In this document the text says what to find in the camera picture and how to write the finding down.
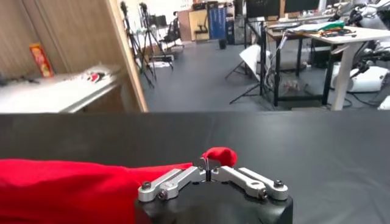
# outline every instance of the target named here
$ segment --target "computer monitor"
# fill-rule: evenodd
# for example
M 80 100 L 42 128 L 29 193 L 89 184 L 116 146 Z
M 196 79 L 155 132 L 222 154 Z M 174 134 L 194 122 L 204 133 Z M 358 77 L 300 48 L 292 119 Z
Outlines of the computer monitor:
M 285 13 L 318 9 L 319 0 L 286 0 Z
M 246 1 L 246 17 L 268 17 L 279 16 L 280 1 L 279 0 L 247 0 Z

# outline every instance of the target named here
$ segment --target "blue cabinet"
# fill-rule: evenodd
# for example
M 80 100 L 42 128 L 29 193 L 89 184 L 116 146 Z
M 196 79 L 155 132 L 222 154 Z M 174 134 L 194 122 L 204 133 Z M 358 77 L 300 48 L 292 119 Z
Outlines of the blue cabinet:
M 208 11 L 210 39 L 226 38 L 226 9 L 210 9 Z

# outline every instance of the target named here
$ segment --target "office chair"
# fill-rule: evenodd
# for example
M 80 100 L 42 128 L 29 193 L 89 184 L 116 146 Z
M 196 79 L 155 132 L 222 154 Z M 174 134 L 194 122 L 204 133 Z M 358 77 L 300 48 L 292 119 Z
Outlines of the office chair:
M 207 29 L 207 15 L 205 17 L 205 21 L 203 24 L 198 24 L 197 26 L 199 27 L 199 30 L 195 30 L 195 35 L 198 35 L 198 34 L 203 34 L 203 33 L 208 33 L 208 29 Z
M 174 45 L 171 47 L 168 47 L 167 49 L 170 50 L 172 47 L 184 47 L 182 44 L 177 44 L 176 40 L 181 39 L 180 36 L 180 30 L 179 30 L 179 19 L 176 17 L 168 27 L 168 33 L 164 37 L 163 40 L 160 42 L 165 43 L 168 46 L 168 43 L 174 42 Z

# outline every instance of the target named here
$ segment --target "white desk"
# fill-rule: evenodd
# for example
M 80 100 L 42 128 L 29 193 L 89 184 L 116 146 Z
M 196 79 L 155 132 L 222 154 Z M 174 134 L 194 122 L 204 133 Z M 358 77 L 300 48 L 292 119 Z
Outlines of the white desk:
M 390 31 L 388 30 L 375 30 L 349 26 L 346 26 L 345 28 L 350 29 L 352 31 L 356 31 L 356 33 L 353 33 L 356 35 L 356 37 L 352 37 L 350 34 L 341 37 L 326 38 L 320 36 L 319 34 L 304 34 L 304 36 L 306 37 L 314 38 L 330 44 L 343 44 L 343 46 L 339 47 L 340 49 L 342 49 L 343 55 L 341 59 L 341 66 L 338 78 L 336 81 L 336 99 L 332 105 L 332 110 L 342 110 L 344 99 L 347 94 L 348 80 L 350 77 L 353 58 L 358 48 L 362 45 L 362 42 L 370 40 L 380 40 L 390 37 Z
M 0 88 L 0 113 L 75 113 L 122 85 L 116 75 L 97 83 L 80 74 L 55 75 L 38 81 L 40 84 L 18 82 Z M 126 93 L 122 92 L 122 102 L 128 110 L 128 99 L 124 97 Z

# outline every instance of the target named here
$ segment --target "white wall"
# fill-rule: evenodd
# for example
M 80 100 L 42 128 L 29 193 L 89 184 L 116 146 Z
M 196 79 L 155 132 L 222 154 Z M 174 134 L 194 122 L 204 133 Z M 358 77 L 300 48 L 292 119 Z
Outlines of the white wall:
M 173 12 L 189 9 L 192 0 L 124 0 L 129 10 L 129 21 L 132 30 L 141 28 L 140 24 L 140 3 L 147 5 L 150 15 L 165 15 L 166 22 L 169 24 L 173 19 Z

